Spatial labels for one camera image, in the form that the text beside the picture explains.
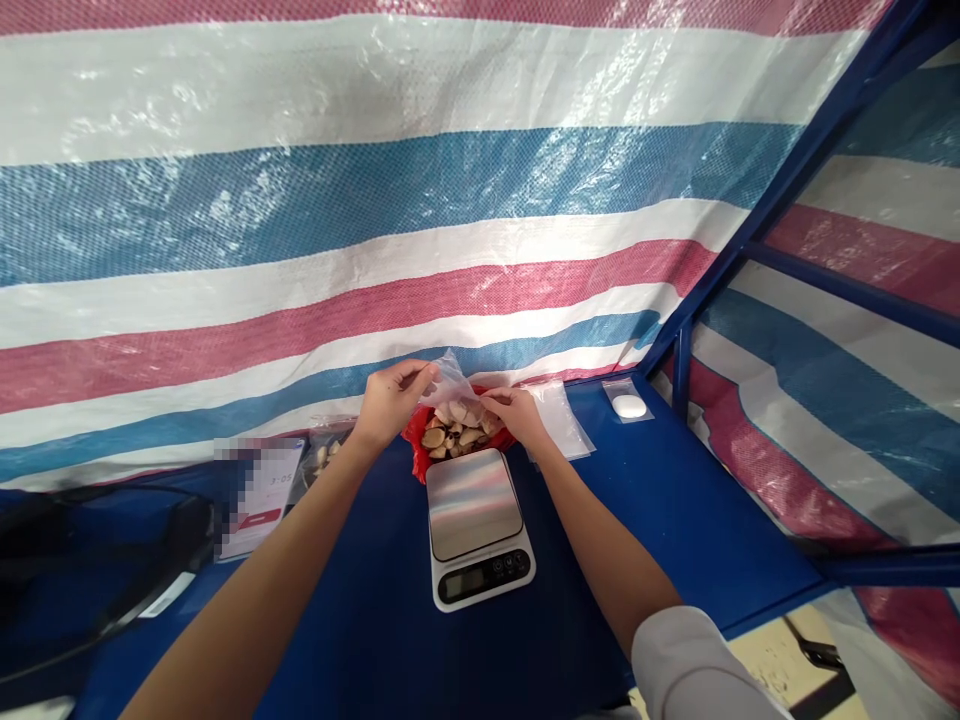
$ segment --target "kitchen scale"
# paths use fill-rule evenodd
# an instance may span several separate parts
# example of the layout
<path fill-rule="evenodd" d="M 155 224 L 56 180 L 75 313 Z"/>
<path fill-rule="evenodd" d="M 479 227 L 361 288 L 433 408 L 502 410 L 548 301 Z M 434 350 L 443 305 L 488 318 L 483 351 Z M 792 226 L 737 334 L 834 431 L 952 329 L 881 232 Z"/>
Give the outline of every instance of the kitchen scale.
<path fill-rule="evenodd" d="M 490 448 L 427 470 L 433 601 L 461 610 L 537 573 L 507 459 Z"/>

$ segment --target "white shirt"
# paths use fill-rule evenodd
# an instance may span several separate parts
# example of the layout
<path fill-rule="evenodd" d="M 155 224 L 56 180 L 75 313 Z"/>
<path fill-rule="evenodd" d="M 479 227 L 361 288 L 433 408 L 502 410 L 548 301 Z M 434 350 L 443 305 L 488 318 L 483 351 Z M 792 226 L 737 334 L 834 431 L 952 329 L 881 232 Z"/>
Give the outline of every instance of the white shirt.
<path fill-rule="evenodd" d="M 647 618 L 633 636 L 633 675 L 650 720 L 789 720 L 737 660 L 702 610 L 674 607 Z M 637 718 L 633 708 L 591 718 Z"/>

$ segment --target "blue tabletop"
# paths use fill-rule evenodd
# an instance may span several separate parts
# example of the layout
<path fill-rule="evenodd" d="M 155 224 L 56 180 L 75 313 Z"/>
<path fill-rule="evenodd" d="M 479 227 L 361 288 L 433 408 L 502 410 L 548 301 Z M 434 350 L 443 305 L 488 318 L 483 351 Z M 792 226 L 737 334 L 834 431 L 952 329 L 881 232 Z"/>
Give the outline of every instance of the blue tabletop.
<path fill-rule="evenodd" d="M 684 599 L 733 634 L 822 586 L 663 401 L 642 381 L 637 386 L 656 420 L 621 424 L 599 382 L 568 388 L 597 446 L 574 465 Z M 409 446 L 398 440 L 364 482 L 258 716 L 571 718 L 633 685 L 542 478 L 523 448 L 507 455 L 537 559 L 533 582 L 449 615 L 436 609 L 426 494 L 410 475 Z M 166 481 L 201 487 L 213 474 L 201 466 Z M 125 524 L 144 525 L 123 516 L 122 495 L 146 493 L 117 493 L 101 509 L 118 536 Z M 116 717 L 235 567 L 209 566 L 158 618 L 72 664 L 85 687 L 74 717 Z M 64 612 L 69 607 L 64 601 Z"/>

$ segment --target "tent wall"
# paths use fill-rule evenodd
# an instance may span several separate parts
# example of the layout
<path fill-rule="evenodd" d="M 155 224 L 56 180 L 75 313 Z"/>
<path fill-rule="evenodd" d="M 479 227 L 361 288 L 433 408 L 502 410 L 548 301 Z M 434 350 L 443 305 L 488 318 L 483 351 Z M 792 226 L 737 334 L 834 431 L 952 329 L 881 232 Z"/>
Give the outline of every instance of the tent wall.
<path fill-rule="evenodd" d="M 772 245 L 957 314 L 958 50 L 862 116 Z M 694 429 L 786 532 L 833 553 L 960 541 L 960 350 L 748 262 L 693 356 Z M 871 717 L 955 716 L 958 599 L 853 588 L 820 603 Z"/>
<path fill-rule="evenodd" d="M 636 363 L 889 4 L 7 3 L 0 483 Z"/>

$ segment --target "blue stripe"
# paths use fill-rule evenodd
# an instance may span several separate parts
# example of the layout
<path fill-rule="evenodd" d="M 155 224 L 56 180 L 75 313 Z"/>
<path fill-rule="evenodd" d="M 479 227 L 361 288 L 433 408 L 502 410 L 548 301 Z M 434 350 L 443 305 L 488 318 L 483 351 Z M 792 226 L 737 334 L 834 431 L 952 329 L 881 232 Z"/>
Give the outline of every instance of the blue stripe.
<path fill-rule="evenodd" d="M 606 347 L 638 337 L 643 339 L 643 344 L 652 342 L 659 329 L 659 320 L 659 313 L 652 310 L 601 315 L 546 337 L 505 340 L 481 348 L 453 349 L 465 375 L 517 370 L 545 355 L 578 347 Z M 305 405 L 360 395 L 370 373 L 406 357 L 434 360 L 445 350 L 424 348 L 382 362 L 324 370 L 262 397 L 236 400 L 212 409 L 159 415 L 29 447 L 0 450 L 0 482 L 134 450 L 231 437 Z"/>
<path fill-rule="evenodd" d="M 960 65 L 912 72 L 861 116 L 837 152 L 960 168 Z"/>
<path fill-rule="evenodd" d="M 960 424 L 796 318 L 736 290 L 725 290 L 703 322 L 775 368 L 783 391 L 820 422 L 960 522 Z"/>
<path fill-rule="evenodd" d="M 752 207 L 802 128 L 546 128 L 0 168 L 0 286 L 239 267 L 492 218 Z"/>

